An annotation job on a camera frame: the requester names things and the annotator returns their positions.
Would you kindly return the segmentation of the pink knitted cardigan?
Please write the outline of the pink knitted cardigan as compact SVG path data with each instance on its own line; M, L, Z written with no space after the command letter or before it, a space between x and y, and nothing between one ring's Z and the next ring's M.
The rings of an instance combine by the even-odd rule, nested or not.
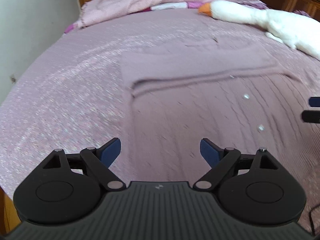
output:
M119 176L191 183L209 166L200 141L268 151L303 186L319 226L319 126L302 122L319 94L319 61L274 42L170 41L124 52Z

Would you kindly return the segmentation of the white plush goose toy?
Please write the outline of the white plush goose toy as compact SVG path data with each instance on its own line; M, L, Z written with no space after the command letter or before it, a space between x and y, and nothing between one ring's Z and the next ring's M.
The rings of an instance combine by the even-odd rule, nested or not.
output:
M199 13L225 22L259 26L266 31L267 37L319 60L319 22L313 18L224 0L200 6Z

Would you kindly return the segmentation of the pink floral bed sheet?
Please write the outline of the pink floral bed sheet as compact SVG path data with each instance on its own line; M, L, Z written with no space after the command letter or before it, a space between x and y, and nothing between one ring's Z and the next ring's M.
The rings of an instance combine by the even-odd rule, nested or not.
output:
M78 152L121 137L122 53L219 37L285 46L259 27L217 21L188 9L132 14L61 37L29 67L1 105L3 190L12 196L55 148Z

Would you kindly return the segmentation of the white magenta pillow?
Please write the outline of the white magenta pillow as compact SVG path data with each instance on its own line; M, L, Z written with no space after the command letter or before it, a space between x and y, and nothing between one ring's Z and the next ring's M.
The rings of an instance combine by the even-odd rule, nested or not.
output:
M159 11L167 9L199 9L199 7L201 7L202 5L204 5L204 3L201 2L174 2L162 3L144 9L133 10L121 9L116 5L108 5L106 9L88 9L88 7L86 7L84 10L82 10L79 19L65 29L64 34L70 33L75 29L86 28L101 22L139 12Z

